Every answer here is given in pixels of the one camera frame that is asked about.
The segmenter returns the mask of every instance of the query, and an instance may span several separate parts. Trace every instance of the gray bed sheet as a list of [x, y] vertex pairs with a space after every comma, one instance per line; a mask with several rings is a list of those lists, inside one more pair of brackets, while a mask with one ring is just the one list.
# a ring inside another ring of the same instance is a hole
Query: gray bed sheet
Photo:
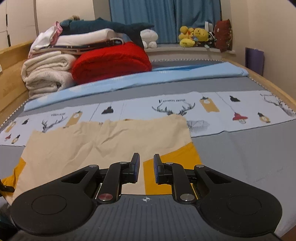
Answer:
[[[156, 67], [166, 66], [155, 63]], [[191, 91], [252, 91], [263, 90], [247, 77], [192, 80], [135, 87], [109, 93], [81, 97], [52, 104], [29, 112], [19, 109], [14, 116], [92, 103], [103, 103], [161, 94]], [[296, 161], [294, 136], [296, 121], [237, 132], [195, 137], [193, 143], [206, 166], [273, 194], [281, 203], [283, 216], [276, 230], [282, 236], [296, 224], [295, 183]], [[12, 173], [24, 147], [0, 146], [0, 178]]]

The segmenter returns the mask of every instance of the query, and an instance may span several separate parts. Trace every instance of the lamp print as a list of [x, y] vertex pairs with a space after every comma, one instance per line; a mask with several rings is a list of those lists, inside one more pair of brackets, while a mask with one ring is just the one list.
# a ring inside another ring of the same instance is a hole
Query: lamp print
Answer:
[[68, 120], [67, 124], [63, 128], [77, 124], [82, 114], [83, 112], [81, 110], [73, 113], [73, 115], [71, 116], [71, 118]]
[[212, 99], [208, 97], [202, 97], [200, 99], [200, 103], [204, 107], [204, 109], [209, 113], [209, 112], [220, 112], [215, 103], [212, 101]]
[[114, 110], [112, 109], [111, 106], [109, 106], [107, 109], [105, 109], [103, 112], [102, 112], [102, 115], [103, 114], [110, 114], [110, 113], [113, 113]]
[[10, 138], [11, 138], [11, 134], [9, 136], [5, 137], [5, 140], [4, 141], [9, 140]]
[[10, 132], [10, 130], [15, 126], [16, 123], [17, 123], [16, 121], [12, 122], [12, 123], [10, 124], [10, 126], [7, 127], [7, 129], [5, 130], [5, 132], [6, 132], [6, 133]]
[[234, 113], [234, 117], [232, 118], [233, 121], [239, 121], [239, 123], [241, 124], [245, 124], [246, 119], [248, 119], [248, 117], [241, 116], [239, 113], [236, 113], [236, 112]]
[[27, 124], [28, 123], [28, 120], [29, 120], [29, 118], [28, 119], [26, 119], [23, 123], [22, 123], [22, 125], [25, 125], [25, 124]]
[[233, 96], [231, 96], [231, 95], [230, 95], [230, 100], [231, 100], [232, 102], [240, 102], [240, 100], [239, 100], [238, 98], [235, 98], [235, 97], [233, 97]]
[[15, 144], [18, 141], [19, 137], [20, 135], [17, 135], [17, 137], [12, 140], [11, 144]]
[[270, 123], [270, 120], [267, 116], [263, 115], [262, 113], [258, 112], [259, 119], [265, 123]]

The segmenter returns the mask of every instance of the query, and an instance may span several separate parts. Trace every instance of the red blanket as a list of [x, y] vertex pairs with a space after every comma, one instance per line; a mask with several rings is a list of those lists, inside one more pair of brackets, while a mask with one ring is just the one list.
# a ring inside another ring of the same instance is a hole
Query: red blanket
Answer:
[[78, 84], [85, 84], [151, 69], [144, 49], [128, 42], [82, 54], [73, 65], [72, 75]]

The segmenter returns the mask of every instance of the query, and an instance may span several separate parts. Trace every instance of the window sill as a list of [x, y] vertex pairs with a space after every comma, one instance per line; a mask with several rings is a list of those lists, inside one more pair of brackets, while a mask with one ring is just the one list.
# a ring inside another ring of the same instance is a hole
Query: window sill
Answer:
[[[191, 47], [191, 48], [184, 48], [181, 47], [179, 44], [158, 44], [157, 48], [147, 48], [145, 49], [147, 53], [156, 53], [156, 52], [169, 52], [169, 51], [189, 51], [189, 52], [213, 52], [213, 53], [220, 53], [219, 49], [210, 48], [206, 49], [205, 47]], [[235, 54], [234, 50], [227, 50], [225, 53], [228, 54]]]

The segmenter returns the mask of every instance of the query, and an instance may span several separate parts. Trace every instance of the folded clothes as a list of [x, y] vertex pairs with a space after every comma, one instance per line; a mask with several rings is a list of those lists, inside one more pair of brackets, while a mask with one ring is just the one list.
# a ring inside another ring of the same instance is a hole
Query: folded clothes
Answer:
[[128, 42], [82, 54], [73, 65], [72, 75], [78, 84], [85, 84], [151, 70], [144, 49]]
[[154, 27], [153, 24], [149, 23], [133, 23], [123, 24], [117, 22], [111, 22], [98, 18], [93, 21], [84, 20], [71, 20], [67, 19], [62, 21], [61, 27], [63, 31], [61, 35], [72, 35], [72, 34], [85, 34], [104, 28], [113, 29], [116, 33], [126, 34], [135, 44], [144, 48], [140, 32], [147, 28]]
[[62, 30], [63, 29], [60, 26], [59, 22], [56, 22], [55, 25], [50, 27], [44, 33], [40, 33], [38, 37], [35, 39], [35, 41], [33, 42], [33, 44], [31, 45], [28, 58], [31, 58], [33, 50], [37, 50], [42, 47], [47, 47], [50, 44], [52, 45], [55, 44]]
[[38, 56], [43, 53], [48, 53], [52, 51], [61, 51], [62, 53], [72, 54], [72, 55], [81, 55], [88, 51], [94, 49], [100, 49], [105, 47], [111, 47], [115, 45], [124, 44], [124, 41], [121, 38], [112, 38], [107, 41], [102, 41], [98, 43], [93, 43], [89, 45], [50, 45], [47, 47], [43, 47], [39, 50], [32, 51], [32, 57]]
[[62, 54], [61, 51], [45, 53], [25, 61], [22, 66], [21, 76], [23, 81], [26, 83], [27, 79], [34, 71], [41, 69], [67, 71], [72, 68], [75, 60], [76, 57], [73, 55]]
[[88, 45], [121, 36], [121, 34], [117, 34], [112, 29], [104, 28], [90, 33], [60, 36], [55, 45]]
[[29, 90], [30, 99], [44, 96], [46, 93], [63, 90], [73, 85], [73, 78], [70, 72], [50, 68], [36, 70], [26, 79], [26, 88]]

